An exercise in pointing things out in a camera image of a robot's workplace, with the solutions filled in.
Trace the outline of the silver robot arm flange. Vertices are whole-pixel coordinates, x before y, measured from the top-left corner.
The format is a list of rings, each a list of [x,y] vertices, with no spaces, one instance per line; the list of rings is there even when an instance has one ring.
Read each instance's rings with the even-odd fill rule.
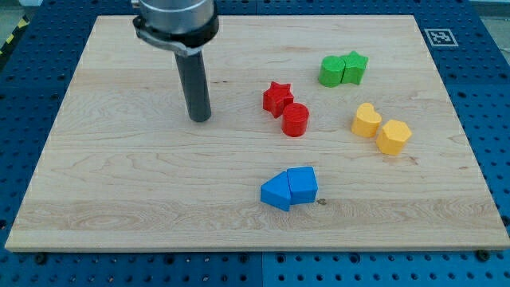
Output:
[[[201,53],[219,30],[214,0],[132,0],[136,36],[180,57]]]

